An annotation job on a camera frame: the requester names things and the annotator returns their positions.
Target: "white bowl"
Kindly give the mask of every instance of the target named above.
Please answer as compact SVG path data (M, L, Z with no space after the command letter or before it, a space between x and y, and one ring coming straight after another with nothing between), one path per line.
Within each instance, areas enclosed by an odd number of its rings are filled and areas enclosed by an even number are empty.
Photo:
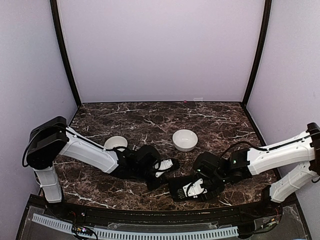
M123 136L113 136L110 137L107 141L104 143L104 147L106 149L113 149L116 147L127 147L128 141Z
M172 141L179 151L189 152L197 145L198 137L193 131L181 129L173 134Z

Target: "marble surface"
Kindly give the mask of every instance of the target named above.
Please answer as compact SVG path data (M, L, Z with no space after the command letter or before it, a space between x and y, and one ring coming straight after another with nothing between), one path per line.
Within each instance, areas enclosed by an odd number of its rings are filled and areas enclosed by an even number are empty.
M163 158L180 162L180 169L167 173L168 177L192 174L194 160L204 151L221 154L230 144L242 140L259 145L239 103L88 103L80 107L70 126L101 145L116 135L125 137L135 150L144 144L153 145ZM180 152L173 146L172 135L179 129L197 134L199 141L193 151ZM54 166L67 202L121 210L181 211L252 203L260 200L265 186L276 181L270 170L228 185L210 201L177 203L171 199L167 185L148 191L143 182L117 179L65 156L58 156Z

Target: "black metal pole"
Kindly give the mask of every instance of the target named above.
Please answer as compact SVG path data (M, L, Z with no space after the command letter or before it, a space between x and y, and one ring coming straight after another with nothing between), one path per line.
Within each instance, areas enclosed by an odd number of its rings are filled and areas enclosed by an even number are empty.
M269 18L270 18L270 11L271 11L271 4L272 0L265 0L264 3L264 11L263 11L263 17L262 17L262 24L261 24L261 29L260 29L260 35L259 35L259 40L258 40L258 45L256 48L255 56L254 56L254 61L251 69L251 74L249 77L248 84L246 86L245 94L242 100L242 104L246 107L252 92L252 89L255 84L262 52L264 49L265 45L265 40L266 40L266 35L267 35L267 29L268 29L268 24L269 24Z
M68 78L75 103L78 107L80 107L82 103L81 103L80 96L79 96L79 93L77 90L74 76L71 71L71 66L70 66L70 62L69 62L69 58L68 58L68 54L67 54L67 49L66 49L66 45L65 45L65 40L64 40L63 33L62 33L61 22L60 22L60 18L59 18L59 10L58 10L57 0L50 0L50 5L51 5L51 12L52 12L52 18L53 18L53 23L54 23L56 39L58 41L65 73Z

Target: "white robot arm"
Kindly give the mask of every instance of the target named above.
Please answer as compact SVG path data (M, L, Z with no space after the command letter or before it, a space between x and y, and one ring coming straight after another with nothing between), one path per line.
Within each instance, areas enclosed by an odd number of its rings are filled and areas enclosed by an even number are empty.
M53 166L57 155L77 159L117 178L145 180L149 190L167 183L163 173L179 168L177 160L161 160L159 152L149 145L138 151L121 146L106 149L68 127L65 118L56 117L31 132L22 159L24 167L33 168L49 203L59 203L63 198Z
M267 188L269 200L283 202L290 194L320 175L320 128L308 124L308 130L272 145L235 151L229 159L209 152L199 155L194 176L169 179L171 196L177 202L193 198L207 200L225 189L264 171L299 163L291 172Z

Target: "purple wall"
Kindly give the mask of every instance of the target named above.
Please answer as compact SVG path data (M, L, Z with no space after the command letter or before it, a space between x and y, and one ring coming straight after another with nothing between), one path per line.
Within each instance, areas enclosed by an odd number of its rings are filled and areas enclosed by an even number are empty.
M267 144L320 125L320 1L273 1L248 109ZM282 167L282 175L292 166ZM312 238L320 239L320 184L297 192Z
M83 102L242 100L264 0L59 4Z
M2 1L0 7L0 231L15 239L30 193L39 187L22 167L30 131L77 107L61 60L50 2Z

